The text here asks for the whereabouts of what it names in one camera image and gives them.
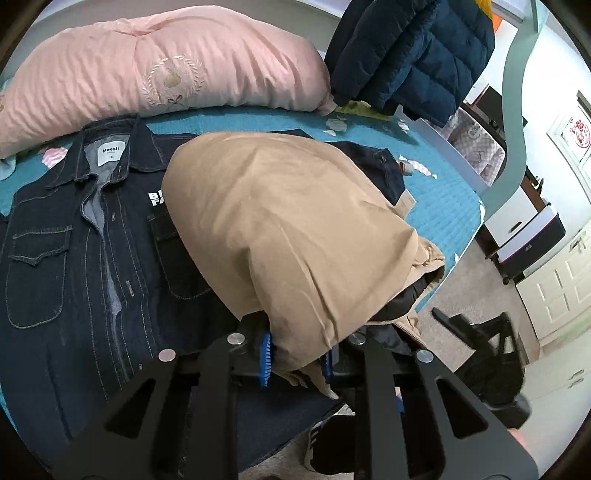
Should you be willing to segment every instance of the orange object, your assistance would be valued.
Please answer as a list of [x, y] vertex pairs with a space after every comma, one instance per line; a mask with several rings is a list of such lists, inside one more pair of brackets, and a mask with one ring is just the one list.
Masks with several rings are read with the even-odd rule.
[[492, 29], [495, 31], [495, 33], [497, 30], [499, 30], [502, 21], [503, 19], [499, 17], [499, 15], [492, 14]]

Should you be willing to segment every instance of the metal screw cap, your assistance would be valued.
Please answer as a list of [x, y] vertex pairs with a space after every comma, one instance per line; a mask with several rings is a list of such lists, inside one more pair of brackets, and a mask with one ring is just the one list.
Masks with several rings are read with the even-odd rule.
[[228, 335], [228, 343], [230, 345], [242, 345], [244, 340], [246, 340], [246, 338], [239, 332], [234, 332]]
[[158, 354], [158, 360], [160, 360], [161, 362], [170, 362], [174, 360], [176, 356], [177, 352], [175, 352], [173, 349], [165, 348]]
[[363, 345], [365, 343], [365, 335], [359, 332], [353, 332], [349, 335], [349, 342], [353, 345]]
[[419, 350], [417, 352], [417, 360], [424, 364], [430, 364], [435, 357], [429, 350]]

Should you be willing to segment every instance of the chest pocket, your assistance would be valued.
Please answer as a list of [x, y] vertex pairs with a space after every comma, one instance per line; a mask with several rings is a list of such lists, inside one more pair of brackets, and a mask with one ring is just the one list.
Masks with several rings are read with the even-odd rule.
[[170, 293], [181, 300], [193, 300], [211, 291], [193, 263], [165, 205], [148, 217], [158, 259]]
[[61, 313], [71, 233], [66, 227], [13, 235], [5, 294], [14, 327], [36, 327]]

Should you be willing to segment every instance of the clothing label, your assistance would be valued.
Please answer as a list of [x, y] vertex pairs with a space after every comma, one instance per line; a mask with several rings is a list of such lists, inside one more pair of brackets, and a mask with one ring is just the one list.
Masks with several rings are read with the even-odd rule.
[[405, 220], [409, 212], [413, 209], [413, 207], [416, 204], [417, 201], [413, 198], [412, 195], [410, 195], [410, 192], [408, 190], [405, 190], [396, 202], [394, 210], [396, 210], [396, 213], [402, 220]]
[[103, 143], [97, 150], [98, 166], [101, 167], [110, 161], [119, 161], [123, 150], [125, 150], [125, 142], [121, 140]]

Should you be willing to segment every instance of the pocket flap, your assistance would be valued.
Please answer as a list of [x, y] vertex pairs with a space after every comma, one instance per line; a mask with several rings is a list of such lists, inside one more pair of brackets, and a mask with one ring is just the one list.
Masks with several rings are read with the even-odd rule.
[[178, 236], [177, 228], [167, 210], [148, 218], [148, 221], [152, 236], [157, 242]]
[[72, 227], [23, 232], [12, 236], [14, 246], [8, 256], [13, 260], [37, 265], [43, 258], [57, 255], [68, 250]]

